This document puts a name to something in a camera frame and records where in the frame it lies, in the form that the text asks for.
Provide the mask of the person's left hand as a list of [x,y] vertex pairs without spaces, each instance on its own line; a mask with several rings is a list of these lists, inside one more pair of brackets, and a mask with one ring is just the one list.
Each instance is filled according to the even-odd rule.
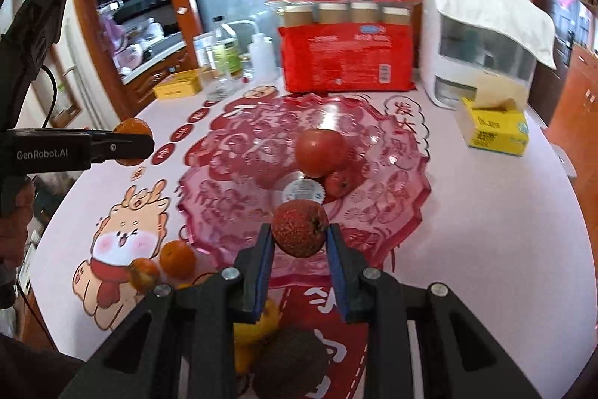
[[8,269],[15,270],[23,262],[27,226],[33,218],[33,199],[34,186],[28,179],[16,196],[12,213],[0,220],[0,257]]

